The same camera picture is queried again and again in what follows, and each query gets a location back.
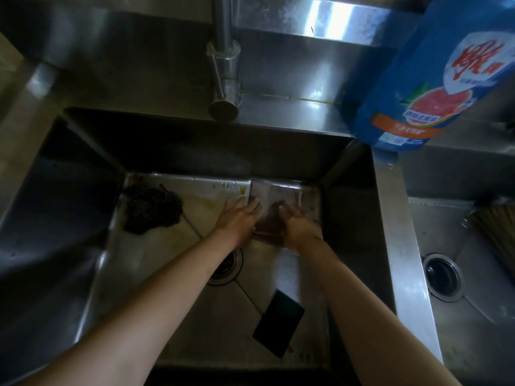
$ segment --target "white sticker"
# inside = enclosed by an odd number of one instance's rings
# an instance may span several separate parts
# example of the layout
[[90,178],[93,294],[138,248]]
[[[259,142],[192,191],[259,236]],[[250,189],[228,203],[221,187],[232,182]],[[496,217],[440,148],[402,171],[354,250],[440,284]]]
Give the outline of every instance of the white sticker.
[[443,74],[450,95],[475,86],[494,86],[492,78],[515,61],[515,35],[506,32],[468,34],[451,54]]
[[390,134],[390,133],[384,133],[379,138],[379,140],[382,141],[382,142],[391,143],[391,144],[394,144],[394,145],[397,145],[397,146],[401,146],[402,144],[404,144],[404,142],[406,142],[408,140],[408,138],[398,137],[398,136]]

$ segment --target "forearm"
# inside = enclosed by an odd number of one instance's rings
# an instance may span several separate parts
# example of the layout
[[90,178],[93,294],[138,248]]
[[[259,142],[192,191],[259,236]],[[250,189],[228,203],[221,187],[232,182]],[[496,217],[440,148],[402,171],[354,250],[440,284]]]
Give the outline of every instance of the forearm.
[[364,386],[459,385],[325,242],[305,241],[299,253],[318,278]]
[[224,231],[210,233],[152,275],[126,305],[28,384],[142,385],[209,277],[236,245]]

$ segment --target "sink drain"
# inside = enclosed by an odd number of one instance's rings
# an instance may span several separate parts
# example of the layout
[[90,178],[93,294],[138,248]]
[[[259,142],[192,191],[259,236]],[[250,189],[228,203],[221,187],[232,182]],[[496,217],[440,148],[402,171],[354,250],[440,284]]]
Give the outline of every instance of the sink drain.
[[456,302],[463,297],[463,276],[452,259],[441,253],[431,253],[422,265],[429,292],[436,298],[445,302]]
[[235,249],[223,259],[216,271],[211,275],[208,285],[226,285],[232,282],[240,273],[243,266],[243,252]]

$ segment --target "blue bottle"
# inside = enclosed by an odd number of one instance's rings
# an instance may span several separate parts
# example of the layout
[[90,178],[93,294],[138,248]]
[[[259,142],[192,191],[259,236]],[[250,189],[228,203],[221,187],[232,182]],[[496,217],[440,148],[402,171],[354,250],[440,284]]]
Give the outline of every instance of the blue bottle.
[[514,69],[515,0],[433,0],[352,131],[378,148],[420,148]]

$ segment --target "sink basin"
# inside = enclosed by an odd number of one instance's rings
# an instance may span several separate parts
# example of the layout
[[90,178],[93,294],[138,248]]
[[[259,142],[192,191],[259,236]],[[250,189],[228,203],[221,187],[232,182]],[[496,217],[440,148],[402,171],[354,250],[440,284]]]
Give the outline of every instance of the sink basin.
[[421,256],[460,270],[459,298],[431,296],[444,364],[464,385],[513,384],[515,286],[466,216],[487,194],[515,196],[515,158],[426,146],[400,163]]
[[[225,199],[247,197],[254,178],[302,187],[302,208],[328,243],[396,311],[370,149],[322,189],[350,138],[99,110],[69,109],[67,117],[54,123],[0,232],[0,384],[78,341],[206,235]],[[136,179],[177,192],[181,222],[140,236],[123,231],[120,191]],[[147,383],[357,383],[304,262],[256,240],[237,258],[240,272],[223,285],[210,281]],[[252,338],[276,290],[306,310],[281,359]]]

